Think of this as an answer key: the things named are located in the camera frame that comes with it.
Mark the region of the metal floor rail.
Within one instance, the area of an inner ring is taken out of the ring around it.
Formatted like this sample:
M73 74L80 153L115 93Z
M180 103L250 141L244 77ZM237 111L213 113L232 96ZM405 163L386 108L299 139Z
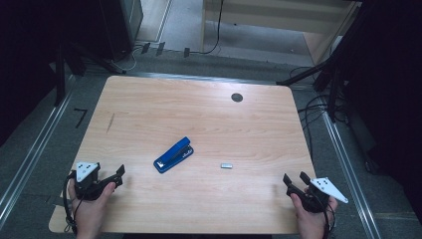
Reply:
M74 75L67 77L62 101L54 106L56 90L53 90L0 146L0 231L62 119L79 79Z
M367 239L382 239L379 228L375 222L374 215L359 184L337 126L331 121L328 113L323 114L323 121L339 160L339 164L346 179L348 189L366 237Z
M138 78L155 78L155 79L171 79L171 80L192 80L204 82L218 82L218 83L233 83L233 84L250 84L250 85L265 85L265 86L280 86L276 81L267 80L248 80L248 79L233 79L222 77L204 77L204 76L190 76L190 75L174 75L162 73L127 73L123 76L138 77Z

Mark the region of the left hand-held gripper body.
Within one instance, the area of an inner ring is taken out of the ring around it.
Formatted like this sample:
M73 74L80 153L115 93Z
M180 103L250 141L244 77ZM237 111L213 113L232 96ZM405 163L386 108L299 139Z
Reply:
M74 188L78 199L97 200L102 194L96 168L96 163L84 161L77 163Z

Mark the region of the person's left hand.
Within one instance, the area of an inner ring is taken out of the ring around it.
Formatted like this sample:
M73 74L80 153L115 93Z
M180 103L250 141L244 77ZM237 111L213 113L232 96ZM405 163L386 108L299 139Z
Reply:
M78 234L100 235L106 218L106 206L114 192L115 184L109 183L101 196L95 201L81 201L76 196L75 181L70 180L68 193L73 204L74 219L77 224Z

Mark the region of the person's right hand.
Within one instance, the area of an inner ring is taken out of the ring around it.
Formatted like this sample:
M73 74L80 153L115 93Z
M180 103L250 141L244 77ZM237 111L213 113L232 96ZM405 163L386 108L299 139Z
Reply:
M331 197L328 200L327 213L311 213L304 210L302 201L294 193L291 200L296 209L298 231L301 237L323 237L327 225L334 223L334 212L337 201Z

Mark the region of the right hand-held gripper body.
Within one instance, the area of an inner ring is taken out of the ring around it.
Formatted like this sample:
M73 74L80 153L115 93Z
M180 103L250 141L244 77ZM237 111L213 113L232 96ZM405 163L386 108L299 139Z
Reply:
M348 199L338 190L338 188L327 178L306 178L304 179L308 190L302 200L304 209L312 213L324 212L328 207L328 200L333 197L343 203Z

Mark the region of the dark curtain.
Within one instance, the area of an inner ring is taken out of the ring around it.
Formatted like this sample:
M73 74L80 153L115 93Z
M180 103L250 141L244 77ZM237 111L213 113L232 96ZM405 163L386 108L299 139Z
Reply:
M362 147L389 174L422 223L422 0L361 0L345 93L372 142Z
M50 64L96 0L0 0L0 146L56 86Z

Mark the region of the black floor tape mark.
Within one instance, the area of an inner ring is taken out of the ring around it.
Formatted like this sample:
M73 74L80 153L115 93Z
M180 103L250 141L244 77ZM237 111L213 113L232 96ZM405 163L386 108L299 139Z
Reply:
M79 121L77 122L77 124L76 124L76 126L75 126L75 128L79 128L79 127L80 127L80 125L82 124L83 120L85 119L85 117L86 117L86 115L87 115L88 110L87 110L87 109L74 108L74 111L75 111L75 112L78 112L78 113L80 113L80 114L81 114L81 115L80 115L80 119L79 119Z

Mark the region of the dark cabinet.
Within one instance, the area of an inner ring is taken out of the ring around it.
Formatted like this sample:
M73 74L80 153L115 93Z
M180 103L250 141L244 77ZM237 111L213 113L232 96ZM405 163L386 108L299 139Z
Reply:
M99 0L105 23L106 56L118 60L129 54L143 20L140 0Z

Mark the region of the blue stapler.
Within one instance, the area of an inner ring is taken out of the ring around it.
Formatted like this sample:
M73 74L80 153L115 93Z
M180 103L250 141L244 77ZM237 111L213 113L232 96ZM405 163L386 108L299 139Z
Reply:
M190 139L185 136L179 142L174 144L168 151L153 162L154 167L159 173L164 173L185 160L194 152L190 145Z

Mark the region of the black metal stand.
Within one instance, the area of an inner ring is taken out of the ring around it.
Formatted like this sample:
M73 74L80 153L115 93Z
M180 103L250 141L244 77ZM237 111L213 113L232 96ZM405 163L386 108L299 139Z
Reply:
M56 51L56 101L54 106L57 107L65 97L66 84L65 84L65 64L68 64L73 74L83 76L87 70L86 65L82 61L82 57L86 57L94 61L99 66L112 74L123 75L126 70L118 70L111 64L107 63L97 54L89 51L87 48L80 44L64 41L59 44Z
M338 95L338 87L340 85L341 71L339 69L339 61L341 57L342 52L335 50L325 61L293 77L290 77L287 80L277 81L277 85L288 87L318 73L318 76L314 82L314 90L317 92L322 92L326 87L329 87L327 113L330 120L335 122L335 104Z

